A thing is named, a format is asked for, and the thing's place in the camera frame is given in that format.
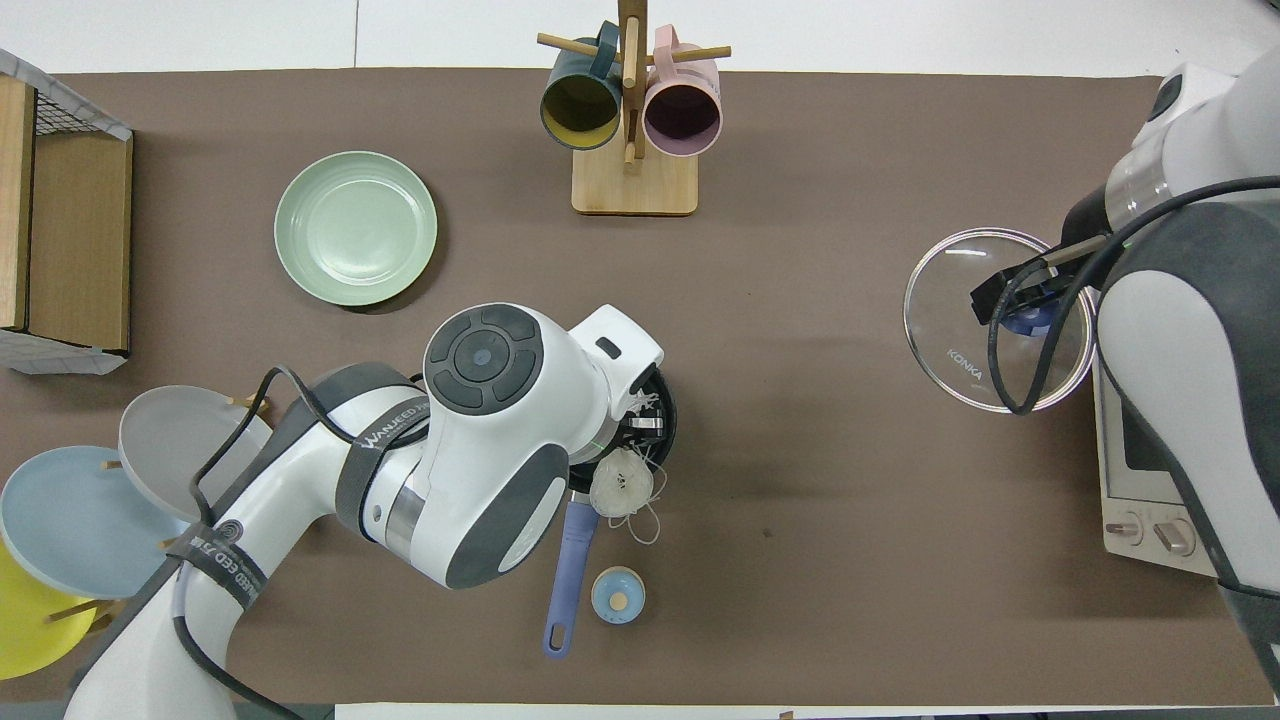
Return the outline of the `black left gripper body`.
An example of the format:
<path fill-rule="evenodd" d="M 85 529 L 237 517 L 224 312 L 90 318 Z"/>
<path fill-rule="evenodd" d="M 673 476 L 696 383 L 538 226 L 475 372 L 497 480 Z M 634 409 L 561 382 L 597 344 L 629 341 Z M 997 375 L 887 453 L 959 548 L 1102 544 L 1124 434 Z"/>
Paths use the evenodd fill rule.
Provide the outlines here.
<path fill-rule="evenodd" d="M 617 413 L 672 413 L 673 400 L 662 372 L 649 372 L 637 388 L 620 398 Z"/>

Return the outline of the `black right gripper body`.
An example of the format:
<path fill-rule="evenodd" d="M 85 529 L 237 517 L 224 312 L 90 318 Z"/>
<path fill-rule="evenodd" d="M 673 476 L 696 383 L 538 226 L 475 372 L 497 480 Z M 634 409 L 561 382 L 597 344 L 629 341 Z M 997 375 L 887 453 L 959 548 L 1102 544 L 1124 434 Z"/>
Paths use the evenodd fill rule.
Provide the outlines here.
<path fill-rule="evenodd" d="M 1061 242 L 1057 249 L 1071 247 L 1097 236 L 1110 236 L 1114 231 L 1108 222 L 1105 199 L 1106 186 L 1100 184 L 1096 190 L 1076 202 L 1066 214 L 1062 222 Z M 1056 265 L 1056 273 L 1079 273 L 1093 258 L 1096 250 L 1087 251 L 1079 258 Z M 1096 273 L 1110 273 L 1114 269 L 1114 260 L 1100 265 Z"/>

